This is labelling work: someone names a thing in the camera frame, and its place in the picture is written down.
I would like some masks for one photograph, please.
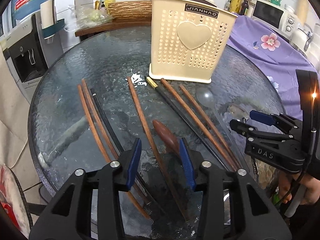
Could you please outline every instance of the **pink flower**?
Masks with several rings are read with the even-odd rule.
[[[277,38],[277,35],[275,35],[274,33],[271,33],[270,36],[263,35],[261,37],[261,41],[263,41],[261,47],[263,49],[269,49],[270,51],[274,51],[276,48],[279,48],[280,46],[280,41],[278,41]]]

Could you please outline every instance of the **dark glass bottle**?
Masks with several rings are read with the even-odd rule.
[[[241,4],[241,9],[239,12],[239,15],[245,15],[247,10],[249,9],[249,3],[247,0],[243,0],[243,3]]]

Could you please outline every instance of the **jianhao label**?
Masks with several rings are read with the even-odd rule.
[[[200,6],[195,6],[195,5],[191,5],[191,4],[187,4],[184,8],[184,10],[186,12],[195,12],[195,13],[199,13],[199,14],[203,14],[203,15],[207,15],[213,18],[217,18],[219,12],[214,11],[214,10],[210,10],[204,7],[200,7]]]

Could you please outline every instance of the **blue gripper pad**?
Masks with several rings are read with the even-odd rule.
[[[180,143],[179,143],[179,153],[182,160],[182,165],[184,169],[184,174],[187,179],[187,183],[191,187],[191,189],[194,191],[196,188],[195,173],[189,157],[188,150],[184,145],[184,142],[182,139],[180,140]]]
[[[250,118],[257,122],[264,123],[268,126],[272,126],[276,123],[276,121],[273,119],[271,115],[264,114],[254,110],[250,112]]]
[[[140,161],[140,156],[141,156],[141,150],[142,150],[141,140],[139,138],[137,138],[136,142],[133,146],[135,148],[133,150],[133,155],[132,155],[130,165],[128,168],[128,173],[127,173],[126,186],[128,187],[128,189],[130,189],[132,187],[132,185],[134,184],[134,180],[136,178],[138,165],[139,165],[139,161]]]

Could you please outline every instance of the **black chopstick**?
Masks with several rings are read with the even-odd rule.
[[[154,88],[154,90],[161,95],[161,97],[166,101],[166,103],[175,111],[181,119],[190,127],[190,129],[196,134],[203,145],[207,148],[210,154],[224,167],[226,170],[229,168],[223,163],[221,158],[214,152],[212,147],[206,142],[204,137],[198,132],[196,127],[189,121],[189,119],[183,114],[183,112],[171,101],[171,99],[164,93],[164,91],[159,87],[150,77],[145,76],[145,80]]]
[[[110,137],[111,137],[111,139],[113,140],[113,143],[115,144],[115,146],[116,146],[116,148],[118,149],[118,151],[119,151],[120,153],[122,153],[122,152],[124,151],[124,149],[123,149],[123,147],[122,147],[122,145],[121,145],[118,137],[116,136],[116,133],[114,132],[114,130],[113,130],[113,128],[112,128],[112,126],[111,126],[111,124],[110,124],[110,122],[109,122],[106,114],[104,113],[104,111],[103,111],[103,109],[102,109],[102,107],[101,107],[100,101],[99,101],[99,99],[98,99],[98,97],[97,97],[97,94],[96,94],[94,88],[91,88],[91,89],[90,89],[90,92],[91,92],[91,94],[92,94],[92,98],[93,98],[93,100],[94,100],[94,102],[95,102],[95,105],[96,105],[96,107],[97,107],[97,110],[98,110],[98,112],[99,112],[99,115],[100,115],[100,117],[101,117],[101,119],[102,119],[105,127],[107,128],[107,131],[109,132]],[[150,190],[148,189],[147,183],[143,180],[143,178],[141,177],[141,175],[140,175],[138,172],[137,172],[137,174],[136,174],[136,178],[137,178],[138,182],[141,184],[141,186],[143,187],[144,191],[146,192],[146,194],[148,195],[148,197],[150,198],[150,200],[153,201],[153,202],[158,206],[158,208],[159,208],[165,215],[168,215],[168,214],[163,210],[163,208],[160,206],[160,204],[159,204],[159,203],[154,199],[154,197],[151,195]]]

